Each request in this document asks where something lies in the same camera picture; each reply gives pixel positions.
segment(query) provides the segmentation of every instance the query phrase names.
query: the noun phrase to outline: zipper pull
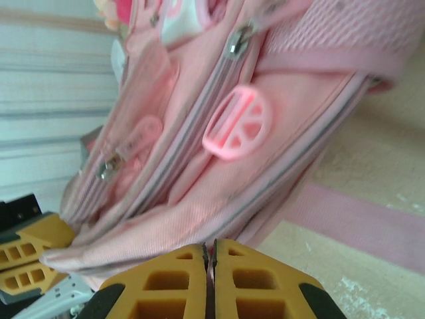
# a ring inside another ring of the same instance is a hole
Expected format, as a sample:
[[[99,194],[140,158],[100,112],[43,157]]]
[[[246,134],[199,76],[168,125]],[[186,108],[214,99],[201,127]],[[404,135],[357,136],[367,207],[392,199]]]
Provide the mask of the zipper pull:
[[[268,0],[256,13],[234,32],[228,42],[228,57],[240,58],[248,48],[249,40],[265,32],[279,22],[295,17],[305,11],[313,0]]]
[[[160,137],[162,129],[162,123],[158,117],[144,117],[131,134],[116,148],[112,156],[100,165],[98,177],[103,181],[110,181],[125,162],[151,146]]]

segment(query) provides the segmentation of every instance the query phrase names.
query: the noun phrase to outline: pink mesh fabric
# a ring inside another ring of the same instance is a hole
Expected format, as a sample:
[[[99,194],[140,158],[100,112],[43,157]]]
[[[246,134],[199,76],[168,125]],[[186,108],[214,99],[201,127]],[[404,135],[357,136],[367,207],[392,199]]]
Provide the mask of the pink mesh fabric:
[[[424,0],[315,0],[270,32],[260,68],[364,71],[395,82],[424,27]]]

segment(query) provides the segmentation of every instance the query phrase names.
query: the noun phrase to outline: pink plastic buckle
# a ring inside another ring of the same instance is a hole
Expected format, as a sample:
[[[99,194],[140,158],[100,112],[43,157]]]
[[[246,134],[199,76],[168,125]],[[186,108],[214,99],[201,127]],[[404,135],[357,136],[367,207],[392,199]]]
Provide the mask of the pink plastic buckle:
[[[203,136],[203,146],[223,160],[253,152],[272,127],[272,109],[250,86],[237,86],[218,106]]]

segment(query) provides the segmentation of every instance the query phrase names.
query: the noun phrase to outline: stuffed toy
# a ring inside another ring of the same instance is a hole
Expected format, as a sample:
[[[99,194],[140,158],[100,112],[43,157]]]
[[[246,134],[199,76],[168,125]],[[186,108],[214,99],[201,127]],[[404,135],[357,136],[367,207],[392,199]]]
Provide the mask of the stuffed toy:
[[[132,0],[94,0],[94,4],[109,30],[117,31],[121,23],[129,24]]]

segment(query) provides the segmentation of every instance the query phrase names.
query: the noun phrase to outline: metal zipper pull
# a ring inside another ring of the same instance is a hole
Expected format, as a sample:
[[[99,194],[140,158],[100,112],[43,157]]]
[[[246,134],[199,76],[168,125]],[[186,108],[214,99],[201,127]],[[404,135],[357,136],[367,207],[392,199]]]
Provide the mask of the metal zipper pull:
[[[232,60],[239,59],[248,48],[251,37],[255,34],[251,23],[242,26],[231,36],[228,42],[228,58]]]
[[[103,181],[110,181],[125,162],[151,147],[161,133],[162,123],[158,117],[144,117],[111,157],[100,165],[97,176]]]
[[[114,153],[111,158],[100,164],[98,177],[102,181],[110,181],[124,164],[124,159],[117,153]]]

